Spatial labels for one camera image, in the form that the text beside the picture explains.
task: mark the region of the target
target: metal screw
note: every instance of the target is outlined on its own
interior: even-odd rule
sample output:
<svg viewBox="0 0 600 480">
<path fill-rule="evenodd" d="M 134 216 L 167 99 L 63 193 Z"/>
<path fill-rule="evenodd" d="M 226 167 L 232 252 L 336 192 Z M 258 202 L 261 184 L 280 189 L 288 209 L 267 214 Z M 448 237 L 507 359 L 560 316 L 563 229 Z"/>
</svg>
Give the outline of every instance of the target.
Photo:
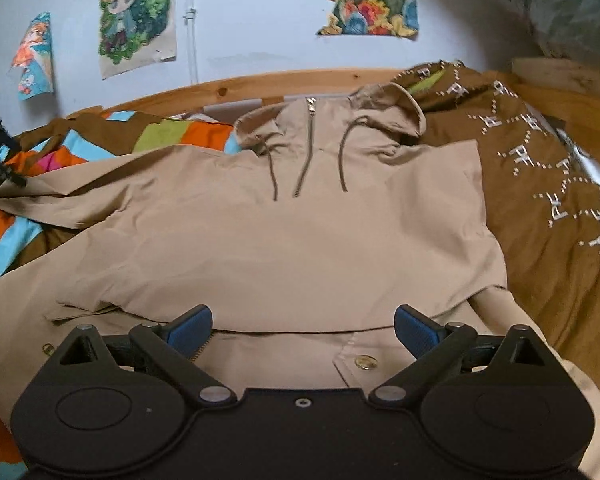
<svg viewBox="0 0 600 480">
<path fill-rule="evenodd" d="M 200 391 L 200 399 L 205 402 L 225 402 L 231 397 L 232 391 L 224 386 L 207 386 Z"/>
<path fill-rule="evenodd" d="M 374 370 L 375 368 L 378 368 L 378 360 L 370 355 L 359 355 L 353 359 L 353 362 L 355 362 L 358 368 L 362 368 L 363 370 Z"/>
<path fill-rule="evenodd" d="M 407 396 L 407 392 L 400 386 L 380 386 L 376 390 L 376 397 L 384 402 L 398 402 Z"/>
<path fill-rule="evenodd" d="M 298 400 L 296 400 L 296 406 L 298 408 L 308 408 L 311 405 L 312 405 L 312 402 L 311 402 L 310 399 L 298 399 Z"/>
</svg>

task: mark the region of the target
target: zipper pull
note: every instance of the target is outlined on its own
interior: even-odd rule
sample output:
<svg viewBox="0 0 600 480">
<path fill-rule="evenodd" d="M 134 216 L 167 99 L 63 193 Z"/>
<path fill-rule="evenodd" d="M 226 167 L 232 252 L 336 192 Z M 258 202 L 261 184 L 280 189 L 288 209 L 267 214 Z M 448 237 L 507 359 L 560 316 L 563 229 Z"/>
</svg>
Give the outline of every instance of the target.
<svg viewBox="0 0 600 480">
<path fill-rule="evenodd" d="M 309 107 L 309 113 L 311 115 L 315 114 L 315 101 L 316 101 L 315 97 L 308 97 L 306 99 L 306 103 L 307 103 L 307 105 Z"/>
</svg>

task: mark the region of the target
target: colorful blanket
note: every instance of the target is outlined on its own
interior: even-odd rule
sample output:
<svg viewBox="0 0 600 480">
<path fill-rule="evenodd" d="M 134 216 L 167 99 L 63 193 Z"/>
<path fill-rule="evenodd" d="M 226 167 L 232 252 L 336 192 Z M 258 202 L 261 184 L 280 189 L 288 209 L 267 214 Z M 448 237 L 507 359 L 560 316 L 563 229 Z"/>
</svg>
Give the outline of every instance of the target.
<svg viewBox="0 0 600 480">
<path fill-rule="evenodd" d="M 239 150 L 228 124 L 164 119 L 140 112 L 55 119 L 20 135 L 18 141 L 23 151 L 10 153 L 3 147 L 0 160 L 26 176 L 168 144 L 193 144 L 227 153 Z M 78 232 L 0 211 L 0 276 L 48 253 Z M 26 470 L 0 420 L 0 480 L 16 480 Z"/>
</svg>

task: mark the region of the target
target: beige hoodie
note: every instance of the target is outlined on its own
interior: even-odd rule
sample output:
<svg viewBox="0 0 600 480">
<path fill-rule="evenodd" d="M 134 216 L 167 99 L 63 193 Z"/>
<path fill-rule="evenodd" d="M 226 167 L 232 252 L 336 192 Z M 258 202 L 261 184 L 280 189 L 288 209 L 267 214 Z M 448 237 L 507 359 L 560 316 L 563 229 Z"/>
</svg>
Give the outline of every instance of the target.
<svg viewBox="0 0 600 480">
<path fill-rule="evenodd" d="M 526 322 L 502 290 L 475 141 L 416 145 L 425 126 L 403 88 L 368 86 L 246 115 L 236 129 L 253 151 L 235 156 L 172 146 L 46 173 L 25 190 L 3 185 L 4 211 L 90 228 L 0 278 L 0 416 L 45 362 L 42 347 L 78 323 L 121 333 L 208 304 L 224 332 L 201 363 L 239 390 L 368 389 L 373 379 L 335 361 L 376 349 L 392 362 L 384 375 L 408 364 L 390 328 L 401 303 L 490 332 L 466 300 L 496 287 L 505 299 L 487 301 L 490 316 L 501 307 Z M 276 375 L 236 355 L 253 357 L 235 346 L 248 341 L 275 362 L 275 348 L 299 339 L 324 355 L 313 374 L 302 356 Z M 219 349 L 231 355 L 218 359 Z"/>
</svg>

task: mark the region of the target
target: drawstring cord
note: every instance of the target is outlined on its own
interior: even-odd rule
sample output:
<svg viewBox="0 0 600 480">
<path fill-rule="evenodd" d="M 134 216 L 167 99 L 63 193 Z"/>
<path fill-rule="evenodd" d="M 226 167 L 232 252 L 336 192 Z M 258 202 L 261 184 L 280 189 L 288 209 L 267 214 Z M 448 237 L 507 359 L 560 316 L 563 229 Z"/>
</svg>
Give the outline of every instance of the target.
<svg viewBox="0 0 600 480">
<path fill-rule="evenodd" d="M 340 150 L 338 151 L 338 171 L 340 172 L 340 185 L 342 186 L 342 190 L 345 193 L 347 192 L 347 184 L 344 180 L 344 144 L 345 142 L 347 142 L 347 138 L 349 137 L 349 134 L 351 133 L 352 129 L 355 126 L 360 126 L 360 124 L 366 124 L 368 120 L 369 116 L 365 115 L 362 117 L 358 117 L 352 123 L 349 123 L 349 126 L 347 126 L 347 129 L 345 130 L 344 135 L 342 136 L 342 140 L 340 141 Z"/>
<path fill-rule="evenodd" d="M 276 180 L 276 173 L 273 171 L 273 156 L 271 155 L 271 150 L 267 146 L 267 143 L 263 140 L 264 151 L 267 153 L 267 158 L 269 159 L 269 174 L 271 176 L 271 181 L 273 183 L 273 202 L 278 201 L 278 181 Z"/>
<path fill-rule="evenodd" d="M 369 116 L 362 116 L 355 119 L 353 122 L 349 123 L 347 129 L 345 130 L 342 139 L 340 140 L 340 149 L 338 150 L 338 172 L 340 173 L 340 186 L 344 192 L 348 192 L 347 184 L 344 177 L 344 146 L 349 138 L 349 134 L 353 130 L 354 127 L 360 126 L 361 124 L 367 124 L 369 120 Z M 273 170 L 273 156 L 271 155 L 271 150 L 269 146 L 264 140 L 260 141 L 264 146 L 265 153 L 267 155 L 267 159 L 269 160 L 269 175 L 271 177 L 271 181 L 273 183 L 273 201 L 278 201 L 278 181 L 276 180 L 276 173 Z"/>
</svg>

